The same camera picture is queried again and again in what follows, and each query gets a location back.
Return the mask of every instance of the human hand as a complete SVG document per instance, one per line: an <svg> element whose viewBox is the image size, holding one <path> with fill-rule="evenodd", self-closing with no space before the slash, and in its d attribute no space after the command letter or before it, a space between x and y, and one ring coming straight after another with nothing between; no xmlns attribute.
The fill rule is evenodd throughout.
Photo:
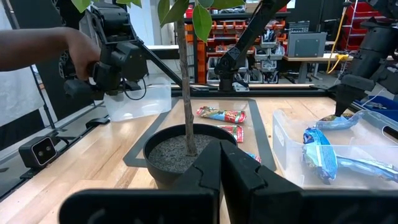
<svg viewBox="0 0 398 224"><path fill-rule="evenodd" d="M68 30L67 44L77 77L88 80L88 67L100 60L101 49L87 35L75 29Z"/></svg>

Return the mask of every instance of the gray box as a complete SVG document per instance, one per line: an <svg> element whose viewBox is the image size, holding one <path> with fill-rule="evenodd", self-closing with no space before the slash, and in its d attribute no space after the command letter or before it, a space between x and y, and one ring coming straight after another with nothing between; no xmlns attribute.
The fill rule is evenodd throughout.
<svg viewBox="0 0 398 224"><path fill-rule="evenodd" d="M323 57L326 32L305 32L289 34L288 57Z"/></svg>

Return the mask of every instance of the human arm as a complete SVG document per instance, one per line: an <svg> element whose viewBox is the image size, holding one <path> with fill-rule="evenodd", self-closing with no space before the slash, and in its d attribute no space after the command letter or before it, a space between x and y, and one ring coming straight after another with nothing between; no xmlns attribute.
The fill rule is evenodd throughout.
<svg viewBox="0 0 398 224"><path fill-rule="evenodd" d="M79 78L88 78L87 66L100 59L100 48L78 30L0 30L0 71L17 70L59 56L69 50Z"/></svg>

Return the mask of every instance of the black cable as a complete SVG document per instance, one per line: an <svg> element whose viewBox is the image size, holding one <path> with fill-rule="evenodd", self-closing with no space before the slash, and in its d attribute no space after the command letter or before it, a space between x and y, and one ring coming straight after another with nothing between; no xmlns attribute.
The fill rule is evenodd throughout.
<svg viewBox="0 0 398 224"><path fill-rule="evenodd" d="M131 98L131 97L127 94L127 91L126 91L126 79L123 78L123 92L124 92L125 96L128 97L130 100L141 100L141 99L143 99L143 97L145 97L145 95L147 94L147 85L145 84L145 80L144 80L144 79L142 79L142 81L144 82L145 92L144 92L144 94L143 94L142 97L140 97L140 98L138 98L138 99L134 99L134 98Z"/></svg>

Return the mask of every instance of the soil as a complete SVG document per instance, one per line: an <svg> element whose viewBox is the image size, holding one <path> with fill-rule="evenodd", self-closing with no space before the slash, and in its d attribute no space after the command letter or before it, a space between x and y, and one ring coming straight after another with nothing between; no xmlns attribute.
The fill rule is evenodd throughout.
<svg viewBox="0 0 398 224"><path fill-rule="evenodd" d="M211 140L216 139L204 134L195 134L193 137L195 138L198 155ZM150 152L148 159L153 165L162 170L183 173L197 159L197 156L187 156L185 136L177 136L157 145L152 152Z"/></svg>

